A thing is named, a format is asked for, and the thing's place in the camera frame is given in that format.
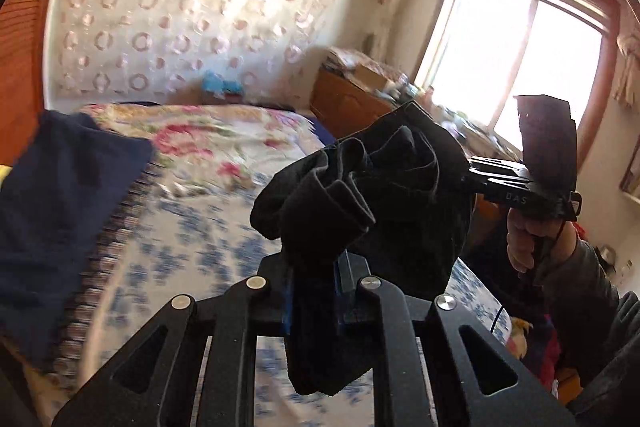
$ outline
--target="floral bedspread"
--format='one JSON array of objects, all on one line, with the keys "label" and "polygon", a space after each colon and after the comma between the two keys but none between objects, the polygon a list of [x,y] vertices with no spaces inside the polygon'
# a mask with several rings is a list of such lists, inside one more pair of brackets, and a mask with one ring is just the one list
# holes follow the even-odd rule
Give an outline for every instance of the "floral bedspread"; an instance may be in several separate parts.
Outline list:
[{"label": "floral bedspread", "polygon": [[[275,172],[322,147],[302,116],[255,107],[94,105],[85,111],[105,128],[152,139],[168,166],[162,183],[207,191],[178,198],[158,191],[148,202],[111,277],[110,297],[91,325],[79,384],[175,295],[219,295],[254,275],[263,256],[279,251],[279,241],[249,225],[255,197]],[[447,292],[491,327],[500,305],[460,261]],[[506,343],[510,329],[502,312],[494,334]],[[373,425],[372,374],[334,397],[300,396],[287,378],[282,341],[258,338],[255,425]]]}]

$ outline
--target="hand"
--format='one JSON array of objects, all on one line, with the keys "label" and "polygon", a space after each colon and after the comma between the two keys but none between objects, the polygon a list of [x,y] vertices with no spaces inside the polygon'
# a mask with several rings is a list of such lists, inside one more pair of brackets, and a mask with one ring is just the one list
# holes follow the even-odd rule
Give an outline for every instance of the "hand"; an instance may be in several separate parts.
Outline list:
[{"label": "hand", "polygon": [[[556,238],[562,221],[536,221],[522,215],[521,211],[511,208],[507,217],[507,255],[511,266],[524,273],[534,266],[533,249],[534,235],[538,237]],[[551,250],[551,264],[557,266],[564,263],[574,253],[578,234],[571,223],[566,223],[564,229]]]}]

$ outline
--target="silver screw head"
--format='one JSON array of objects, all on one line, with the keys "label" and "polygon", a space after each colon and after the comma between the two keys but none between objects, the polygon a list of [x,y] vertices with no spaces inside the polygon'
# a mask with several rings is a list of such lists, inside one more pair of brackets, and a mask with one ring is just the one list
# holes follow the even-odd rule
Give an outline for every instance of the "silver screw head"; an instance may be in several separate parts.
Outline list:
[{"label": "silver screw head", "polygon": [[260,288],[264,288],[267,284],[267,279],[264,277],[260,277],[259,275],[254,275],[253,277],[249,277],[246,280],[246,285],[252,290],[259,290]]},{"label": "silver screw head", "polygon": [[435,302],[438,308],[447,312],[450,312],[456,307],[456,300],[451,295],[447,294],[438,295]]},{"label": "silver screw head", "polygon": [[381,284],[382,283],[380,282],[380,279],[378,279],[377,277],[373,277],[372,275],[367,275],[366,277],[360,279],[360,286],[362,286],[366,290],[377,290],[378,288],[380,288]]},{"label": "silver screw head", "polygon": [[176,295],[173,299],[171,299],[171,306],[173,306],[176,310],[183,310],[188,308],[191,304],[191,299],[188,295]]}]

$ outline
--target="wooden cabinet door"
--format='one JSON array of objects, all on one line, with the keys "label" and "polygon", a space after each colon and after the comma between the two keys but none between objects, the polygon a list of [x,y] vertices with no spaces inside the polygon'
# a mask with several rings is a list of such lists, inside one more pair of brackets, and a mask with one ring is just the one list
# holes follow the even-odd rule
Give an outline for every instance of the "wooden cabinet door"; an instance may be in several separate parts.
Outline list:
[{"label": "wooden cabinet door", "polygon": [[5,0],[0,7],[0,164],[24,151],[44,108],[42,42],[49,0]]},{"label": "wooden cabinet door", "polygon": [[350,92],[345,93],[340,100],[338,117],[340,118],[342,136],[361,131],[378,119],[367,107],[363,97]]},{"label": "wooden cabinet door", "polygon": [[322,122],[322,125],[336,138],[344,136],[341,118],[337,111],[343,93],[342,86],[345,83],[346,80],[320,70],[311,95],[311,110]]}]

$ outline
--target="wooden dresser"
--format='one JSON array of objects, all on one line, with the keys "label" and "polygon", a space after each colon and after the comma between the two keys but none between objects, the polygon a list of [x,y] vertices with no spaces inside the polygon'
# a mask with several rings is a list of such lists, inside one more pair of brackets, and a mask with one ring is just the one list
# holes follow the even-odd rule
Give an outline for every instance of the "wooden dresser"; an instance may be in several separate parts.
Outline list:
[{"label": "wooden dresser", "polygon": [[391,103],[323,69],[318,71],[310,105],[336,138],[360,131],[394,110]]}]

